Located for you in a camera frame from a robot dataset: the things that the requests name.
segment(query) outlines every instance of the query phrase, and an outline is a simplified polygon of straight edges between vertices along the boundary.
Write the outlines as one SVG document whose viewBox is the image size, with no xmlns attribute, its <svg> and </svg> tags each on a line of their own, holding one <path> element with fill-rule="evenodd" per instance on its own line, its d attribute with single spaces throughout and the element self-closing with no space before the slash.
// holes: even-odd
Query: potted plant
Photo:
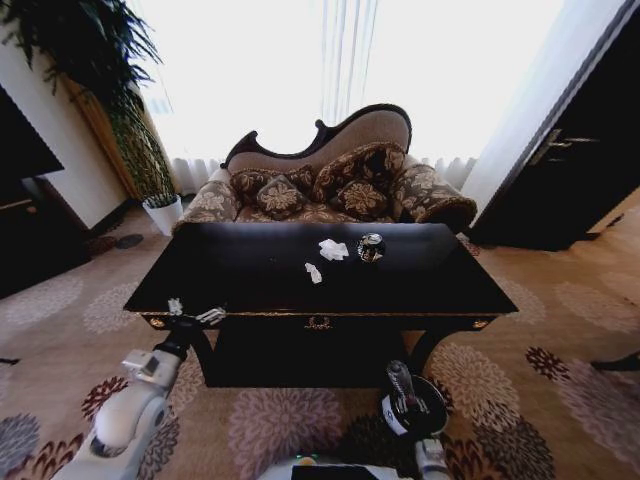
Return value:
<svg viewBox="0 0 640 480">
<path fill-rule="evenodd" d="M 35 50 L 51 59 L 44 80 L 67 76 L 93 96 L 107 114 L 124 164 L 145 210 L 165 235 L 182 214 L 158 139 L 145 123 L 137 86 L 149 81 L 138 59 L 159 62 L 145 22 L 124 0 L 8 0 L 2 21 L 15 25 L 14 41 L 31 67 Z"/>
</svg>

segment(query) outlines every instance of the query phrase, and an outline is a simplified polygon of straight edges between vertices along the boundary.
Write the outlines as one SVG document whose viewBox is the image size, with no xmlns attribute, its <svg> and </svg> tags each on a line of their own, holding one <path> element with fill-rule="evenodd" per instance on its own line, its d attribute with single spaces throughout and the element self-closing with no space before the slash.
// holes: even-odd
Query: crumpled tissue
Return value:
<svg viewBox="0 0 640 480">
<path fill-rule="evenodd" d="M 327 260 L 342 260 L 343 257 L 349 256 L 349 250 L 344 243 L 336 243 L 330 238 L 323 240 L 320 245 L 320 255 Z"/>
<path fill-rule="evenodd" d="M 311 274 L 311 281 L 313 283 L 320 283 L 322 281 L 322 275 L 320 275 L 320 272 L 315 265 L 311 263 L 305 263 L 304 268 L 306 268 L 307 272 Z"/>
</svg>

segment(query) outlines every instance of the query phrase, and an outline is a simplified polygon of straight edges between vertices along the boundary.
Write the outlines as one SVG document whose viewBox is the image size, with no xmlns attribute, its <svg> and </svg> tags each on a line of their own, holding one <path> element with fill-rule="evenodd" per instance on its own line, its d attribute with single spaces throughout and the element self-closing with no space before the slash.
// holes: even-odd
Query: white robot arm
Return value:
<svg viewBox="0 0 640 480">
<path fill-rule="evenodd" d="M 135 480 L 151 438 L 168 415 L 167 396 L 184 356 L 133 350 L 122 362 L 133 377 L 96 415 L 74 459 L 54 480 Z"/>
</svg>

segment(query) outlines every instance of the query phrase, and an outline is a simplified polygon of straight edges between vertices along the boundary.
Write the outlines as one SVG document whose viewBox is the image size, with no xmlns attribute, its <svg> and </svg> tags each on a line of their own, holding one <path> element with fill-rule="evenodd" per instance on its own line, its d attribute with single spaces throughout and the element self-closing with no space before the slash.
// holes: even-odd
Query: door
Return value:
<svg viewBox="0 0 640 480">
<path fill-rule="evenodd" d="M 567 248 L 640 185 L 639 33 L 636 11 L 474 240 Z"/>
</svg>

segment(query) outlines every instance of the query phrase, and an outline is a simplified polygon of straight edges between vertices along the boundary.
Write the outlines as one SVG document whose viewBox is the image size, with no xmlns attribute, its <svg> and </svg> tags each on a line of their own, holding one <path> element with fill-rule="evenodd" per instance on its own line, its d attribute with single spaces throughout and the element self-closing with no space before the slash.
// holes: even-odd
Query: white curtain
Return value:
<svg viewBox="0 0 640 480">
<path fill-rule="evenodd" d="M 378 0 L 322 2 L 322 120 L 336 125 L 363 105 Z"/>
<path fill-rule="evenodd" d="M 415 157 L 468 174 L 562 2 L 130 0 L 163 59 L 143 94 L 187 190 L 251 130 L 293 153 L 317 118 L 381 102 L 409 113 Z"/>
<path fill-rule="evenodd" d="M 381 1 L 364 103 L 407 110 L 416 157 L 477 158 L 562 3 Z"/>
</svg>

